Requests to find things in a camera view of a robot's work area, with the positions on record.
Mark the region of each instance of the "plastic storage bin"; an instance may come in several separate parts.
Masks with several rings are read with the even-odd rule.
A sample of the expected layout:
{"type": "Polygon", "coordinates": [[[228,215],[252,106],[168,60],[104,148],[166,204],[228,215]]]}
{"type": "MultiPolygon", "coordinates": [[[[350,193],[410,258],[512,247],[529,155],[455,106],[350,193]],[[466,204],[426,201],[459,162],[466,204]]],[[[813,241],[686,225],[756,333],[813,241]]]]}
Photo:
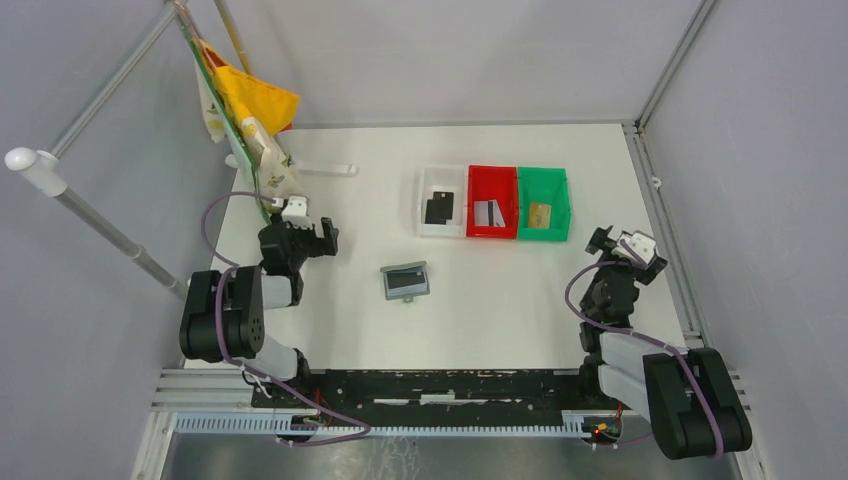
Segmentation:
{"type": "Polygon", "coordinates": [[[515,167],[468,167],[466,218],[469,237],[515,238],[518,231],[518,174],[515,167]],[[474,202],[497,200],[505,227],[474,224],[474,202]]]}
{"type": "Polygon", "coordinates": [[[518,196],[520,218],[518,238],[522,240],[546,240],[564,242],[568,240],[571,225],[571,205],[568,202],[568,178],[561,168],[518,168],[518,196]],[[549,228],[530,228],[530,204],[544,203],[551,206],[549,228]]]}
{"type": "Polygon", "coordinates": [[[466,190],[468,185],[468,167],[456,165],[432,165],[421,170],[418,181],[418,222],[419,236],[464,237],[466,222],[466,190]],[[436,192],[453,193],[452,218],[444,225],[428,224],[427,200],[433,199],[436,192]]]}

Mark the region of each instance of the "gray wall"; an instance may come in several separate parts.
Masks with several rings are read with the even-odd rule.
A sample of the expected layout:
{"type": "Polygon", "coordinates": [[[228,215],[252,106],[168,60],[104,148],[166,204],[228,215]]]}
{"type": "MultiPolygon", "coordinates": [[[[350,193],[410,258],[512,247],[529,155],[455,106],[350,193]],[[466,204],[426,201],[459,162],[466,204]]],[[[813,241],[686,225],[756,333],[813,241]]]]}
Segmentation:
{"type": "MultiPolygon", "coordinates": [[[[228,3],[255,72],[302,96],[306,127],[632,119],[698,0],[228,3]]],[[[191,3],[231,52],[209,10],[191,3]]]]}
{"type": "MultiPolygon", "coordinates": [[[[159,8],[2,2],[0,153],[49,146],[159,8]]],[[[200,120],[191,62],[169,26],[59,166],[183,278],[209,265],[199,215],[233,178],[200,120]]],[[[180,302],[5,169],[0,259],[0,476],[127,478],[159,370],[179,359],[180,302]]]]}
{"type": "Polygon", "coordinates": [[[721,2],[647,131],[775,478],[848,467],[846,23],[844,1],[721,2]]]}

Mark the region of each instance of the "green bin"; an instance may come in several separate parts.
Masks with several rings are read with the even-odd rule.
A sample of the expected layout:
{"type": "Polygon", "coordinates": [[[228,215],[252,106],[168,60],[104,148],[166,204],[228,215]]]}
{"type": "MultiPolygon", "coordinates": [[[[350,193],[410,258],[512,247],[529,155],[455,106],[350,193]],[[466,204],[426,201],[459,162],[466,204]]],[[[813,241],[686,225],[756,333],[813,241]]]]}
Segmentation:
{"type": "Polygon", "coordinates": [[[518,238],[564,242],[571,225],[571,204],[568,202],[568,178],[562,168],[518,167],[518,238]],[[528,226],[530,204],[551,206],[549,228],[528,226]]]}

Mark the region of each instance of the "white table surface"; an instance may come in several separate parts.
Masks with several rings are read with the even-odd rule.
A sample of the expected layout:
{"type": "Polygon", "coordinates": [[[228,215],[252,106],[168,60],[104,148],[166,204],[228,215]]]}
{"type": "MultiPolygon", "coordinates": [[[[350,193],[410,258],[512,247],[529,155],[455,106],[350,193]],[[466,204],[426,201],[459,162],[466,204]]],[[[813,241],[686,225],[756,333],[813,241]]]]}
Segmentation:
{"type": "MultiPolygon", "coordinates": [[[[330,217],[341,231],[339,254],[307,260],[298,307],[265,312],[268,334],[303,351],[312,368],[576,368],[585,353],[563,290],[595,261],[584,251],[592,232],[651,231],[617,125],[294,130],[278,139],[295,157],[360,167],[354,178],[301,176],[310,217],[330,217]],[[432,164],[564,167],[568,242],[418,237],[418,172],[432,164]],[[430,295],[386,301],[380,267],[419,260],[427,261],[430,295]]],[[[238,175],[233,190],[244,189],[238,175]]],[[[218,250],[256,264],[262,226],[253,201],[230,199],[218,250]]],[[[590,277],[578,283],[575,302],[590,277]]],[[[631,321],[683,344],[664,274],[643,287],[631,321]]]]}

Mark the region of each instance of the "gold card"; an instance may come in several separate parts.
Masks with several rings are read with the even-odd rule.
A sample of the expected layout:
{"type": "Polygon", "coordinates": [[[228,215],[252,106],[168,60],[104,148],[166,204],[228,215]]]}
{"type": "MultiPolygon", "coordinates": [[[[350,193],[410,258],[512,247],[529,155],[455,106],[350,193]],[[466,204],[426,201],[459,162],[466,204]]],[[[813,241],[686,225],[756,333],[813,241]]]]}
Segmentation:
{"type": "Polygon", "coordinates": [[[551,206],[547,203],[531,203],[527,226],[530,228],[551,228],[551,206]]]}

